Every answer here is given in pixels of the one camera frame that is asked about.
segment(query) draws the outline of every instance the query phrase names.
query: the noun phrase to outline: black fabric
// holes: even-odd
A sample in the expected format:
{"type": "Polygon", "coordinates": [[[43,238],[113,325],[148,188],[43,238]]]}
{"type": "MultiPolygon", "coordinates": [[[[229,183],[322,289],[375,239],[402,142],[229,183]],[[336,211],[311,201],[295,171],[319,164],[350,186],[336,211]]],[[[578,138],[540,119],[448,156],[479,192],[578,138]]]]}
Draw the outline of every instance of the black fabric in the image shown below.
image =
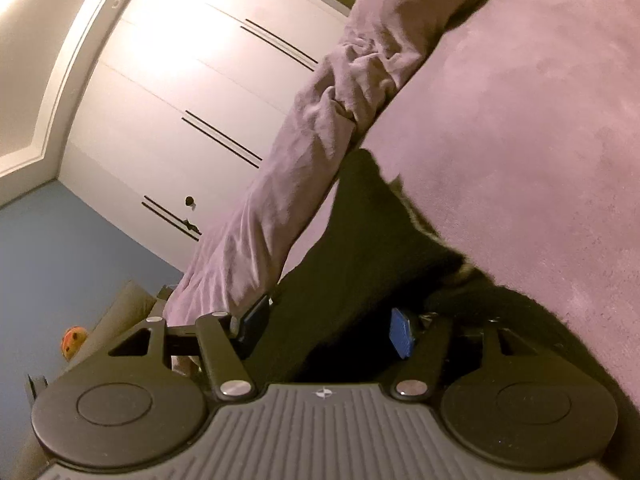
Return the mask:
{"type": "Polygon", "coordinates": [[[369,152],[350,153],[338,179],[326,231],[277,286],[271,320],[244,362],[260,387],[372,380],[397,359],[382,300],[462,262],[414,228],[369,152]]]}

